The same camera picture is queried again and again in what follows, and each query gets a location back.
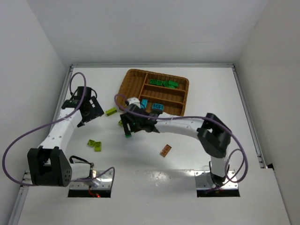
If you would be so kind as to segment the cyan long lego brick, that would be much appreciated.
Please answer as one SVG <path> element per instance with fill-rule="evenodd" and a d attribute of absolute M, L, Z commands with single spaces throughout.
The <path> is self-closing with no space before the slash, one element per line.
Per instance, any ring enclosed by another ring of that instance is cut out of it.
<path fill-rule="evenodd" d="M 141 108 L 146 109 L 147 108 L 147 104 L 148 104 L 148 100 L 147 99 L 142 99 L 141 100 Z"/>

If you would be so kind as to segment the lime long lego brick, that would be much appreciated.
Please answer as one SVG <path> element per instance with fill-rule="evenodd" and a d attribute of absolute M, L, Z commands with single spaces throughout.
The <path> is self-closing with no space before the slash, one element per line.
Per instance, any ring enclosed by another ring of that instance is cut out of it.
<path fill-rule="evenodd" d="M 116 107 L 113 107 L 113 108 L 111 108 L 111 109 L 108 109 L 108 110 L 105 112 L 105 114 L 106 114 L 107 116 L 111 116 L 111 115 L 115 114 L 116 112 L 117 112 L 117 108 L 116 108 Z"/>

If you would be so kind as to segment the cyan patterned round lego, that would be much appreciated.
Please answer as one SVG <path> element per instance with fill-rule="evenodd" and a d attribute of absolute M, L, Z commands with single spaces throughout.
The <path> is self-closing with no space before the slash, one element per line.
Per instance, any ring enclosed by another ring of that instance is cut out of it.
<path fill-rule="evenodd" d="M 160 110 L 163 111 L 164 110 L 164 105 L 163 104 L 159 104 L 159 103 L 154 103 L 152 105 L 152 109 L 153 110 Z"/>

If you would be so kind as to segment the green shiny lego brick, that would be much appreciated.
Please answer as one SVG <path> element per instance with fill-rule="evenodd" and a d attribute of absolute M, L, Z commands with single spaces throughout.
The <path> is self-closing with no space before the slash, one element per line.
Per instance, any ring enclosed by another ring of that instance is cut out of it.
<path fill-rule="evenodd" d="M 151 85 L 158 85 L 158 80 L 151 79 L 151 80 L 150 80 L 150 84 L 151 84 Z"/>

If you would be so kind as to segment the green long lego brick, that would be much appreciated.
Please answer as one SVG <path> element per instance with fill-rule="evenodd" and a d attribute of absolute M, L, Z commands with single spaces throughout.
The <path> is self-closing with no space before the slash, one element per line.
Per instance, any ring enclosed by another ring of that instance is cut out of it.
<path fill-rule="evenodd" d="M 163 86 L 164 86 L 164 87 L 168 87 L 168 86 L 170 86 L 170 84 L 169 84 L 168 81 L 163 81 Z"/>

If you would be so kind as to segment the green lego plate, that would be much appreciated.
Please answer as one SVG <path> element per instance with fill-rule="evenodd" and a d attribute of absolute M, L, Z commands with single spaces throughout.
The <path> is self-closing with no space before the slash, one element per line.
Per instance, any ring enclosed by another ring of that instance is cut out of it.
<path fill-rule="evenodd" d="M 174 82 L 174 81 L 168 81 L 168 82 L 169 82 L 169 85 L 172 86 L 173 88 L 179 87 L 179 84 L 177 82 Z"/>

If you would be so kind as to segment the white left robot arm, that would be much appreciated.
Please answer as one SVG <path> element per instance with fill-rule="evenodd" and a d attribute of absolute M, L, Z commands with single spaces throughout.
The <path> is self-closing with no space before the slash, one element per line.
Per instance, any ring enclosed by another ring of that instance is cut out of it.
<path fill-rule="evenodd" d="M 32 184 L 66 187 L 72 181 L 90 179 L 93 164 L 88 161 L 74 163 L 66 158 L 65 152 L 75 129 L 103 114 L 96 92 L 90 87 L 79 86 L 63 103 L 58 122 L 45 140 L 27 154 Z"/>

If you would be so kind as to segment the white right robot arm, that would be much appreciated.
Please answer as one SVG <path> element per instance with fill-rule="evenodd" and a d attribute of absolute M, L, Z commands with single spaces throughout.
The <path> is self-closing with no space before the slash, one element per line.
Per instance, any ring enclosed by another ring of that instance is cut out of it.
<path fill-rule="evenodd" d="M 216 186 L 223 185 L 228 172 L 226 166 L 227 147 L 231 141 L 223 122 L 208 113 L 207 120 L 174 116 L 154 109 L 150 113 L 142 107 L 140 100 L 131 97 L 125 100 L 126 111 L 121 114 L 125 136 L 132 132 L 173 133 L 189 136 L 200 141 L 204 151 L 210 156 L 210 176 Z"/>

